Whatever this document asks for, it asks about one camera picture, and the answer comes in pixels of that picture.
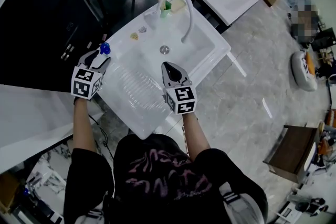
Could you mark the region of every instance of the blue cap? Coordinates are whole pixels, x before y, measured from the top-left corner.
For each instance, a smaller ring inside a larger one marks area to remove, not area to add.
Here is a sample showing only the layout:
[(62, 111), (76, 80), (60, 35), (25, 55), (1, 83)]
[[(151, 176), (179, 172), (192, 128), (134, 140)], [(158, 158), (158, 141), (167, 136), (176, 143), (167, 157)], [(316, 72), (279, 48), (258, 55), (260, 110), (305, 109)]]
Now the blue cap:
[(110, 44), (107, 42), (104, 42), (103, 44), (100, 45), (100, 54), (110, 54), (111, 49), (110, 49)]

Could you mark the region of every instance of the wall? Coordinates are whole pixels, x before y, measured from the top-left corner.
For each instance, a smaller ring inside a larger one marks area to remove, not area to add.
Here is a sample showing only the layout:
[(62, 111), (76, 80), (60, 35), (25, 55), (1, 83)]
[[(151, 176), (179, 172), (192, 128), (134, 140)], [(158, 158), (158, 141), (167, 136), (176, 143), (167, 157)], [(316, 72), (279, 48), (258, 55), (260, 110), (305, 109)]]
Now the wall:
[(327, 28), (332, 27), (336, 32), (336, 0), (312, 0), (320, 10)]

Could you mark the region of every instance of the cable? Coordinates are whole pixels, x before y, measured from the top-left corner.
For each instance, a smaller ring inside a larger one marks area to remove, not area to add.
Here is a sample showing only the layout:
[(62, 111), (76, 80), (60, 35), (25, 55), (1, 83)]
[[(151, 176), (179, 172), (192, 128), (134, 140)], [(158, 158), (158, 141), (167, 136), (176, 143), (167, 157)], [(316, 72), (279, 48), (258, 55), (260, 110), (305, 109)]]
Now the cable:
[(103, 134), (103, 136), (105, 138), (105, 141), (103, 141), (103, 145), (104, 145), (104, 147), (106, 147), (108, 149), (108, 151), (109, 151), (109, 153), (112, 157), (112, 160), (114, 161), (113, 155), (112, 155), (112, 153), (111, 153), (111, 151), (110, 151), (110, 149), (107, 145), (108, 140), (109, 140), (109, 137), (108, 137), (107, 133), (105, 132), (105, 130), (99, 125), (99, 123), (90, 114), (89, 114), (89, 117), (96, 123), (96, 125), (99, 127), (101, 133)]

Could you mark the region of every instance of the wooden cabinet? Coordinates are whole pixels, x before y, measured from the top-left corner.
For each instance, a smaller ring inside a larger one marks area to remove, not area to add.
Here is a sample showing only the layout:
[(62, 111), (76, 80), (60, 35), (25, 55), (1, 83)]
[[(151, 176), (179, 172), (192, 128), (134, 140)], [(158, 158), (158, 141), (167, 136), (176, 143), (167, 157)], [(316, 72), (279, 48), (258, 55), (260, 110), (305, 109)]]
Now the wooden cabinet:
[(319, 145), (317, 128), (284, 125), (287, 129), (264, 163), (273, 174), (301, 183)]

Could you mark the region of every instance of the white faucet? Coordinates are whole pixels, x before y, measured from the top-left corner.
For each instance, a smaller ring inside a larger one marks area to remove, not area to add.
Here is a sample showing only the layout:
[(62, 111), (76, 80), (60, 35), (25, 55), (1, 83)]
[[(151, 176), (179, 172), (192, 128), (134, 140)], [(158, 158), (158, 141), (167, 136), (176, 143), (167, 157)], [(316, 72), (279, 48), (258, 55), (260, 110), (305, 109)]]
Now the white faucet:
[[(185, 33), (185, 35), (181, 38), (182, 43), (186, 43), (186, 40), (188, 39), (188, 36), (190, 35), (190, 32), (194, 27), (194, 6), (193, 6), (193, 3), (191, 2), (191, 0), (186, 0), (186, 2), (187, 2), (187, 6), (189, 8), (189, 13), (190, 13), (190, 24), (189, 24), (189, 28), (187, 30), (187, 33)], [(157, 4), (157, 7), (156, 7), (156, 11), (155, 12), (150, 12), (150, 13), (147, 13), (147, 14), (144, 15), (144, 18), (145, 18), (146, 22), (153, 29), (156, 29), (156, 25), (158, 24), (160, 14), (161, 14), (160, 7), (161, 7), (162, 3), (163, 3), (163, 0), (159, 0), (159, 2)]]

